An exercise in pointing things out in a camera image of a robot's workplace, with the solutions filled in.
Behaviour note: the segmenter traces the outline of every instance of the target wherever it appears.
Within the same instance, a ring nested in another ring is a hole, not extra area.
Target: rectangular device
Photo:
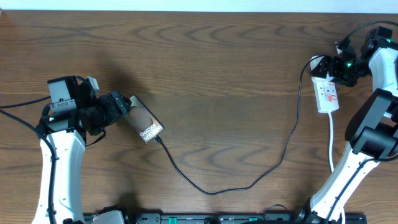
[[[164,126],[136,95],[130,97],[130,100],[130,111],[123,117],[141,139],[148,143],[164,130]]]

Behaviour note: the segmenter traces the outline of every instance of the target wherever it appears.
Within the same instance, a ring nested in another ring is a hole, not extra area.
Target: white wall
[[[398,0],[0,0],[7,9],[398,13]]]

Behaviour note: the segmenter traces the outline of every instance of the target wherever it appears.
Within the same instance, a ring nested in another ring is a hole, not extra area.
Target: brown tabletop
[[[362,23],[395,15],[9,11],[0,18],[0,105],[49,95],[47,80],[95,77],[101,94],[138,95],[164,124],[176,163],[207,191],[250,185],[281,157],[296,119],[302,67],[336,55],[335,41]],[[368,29],[358,32],[359,47]],[[335,164],[348,121],[372,92],[371,77],[338,86]],[[10,113],[36,125],[41,102]],[[42,154],[35,134],[0,116],[0,223],[30,223],[39,200]],[[156,142],[143,144],[120,120],[87,147],[81,201],[90,213],[120,201],[165,213],[294,210],[330,175],[328,116],[319,114],[303,78],[301,117],[279,169],[254,188],[206,196],[173,169]],[[88,142],[95,140],[88,137]],[[395,223],[396,163],[381,164],[361,183],[347,212],[369,223]]]

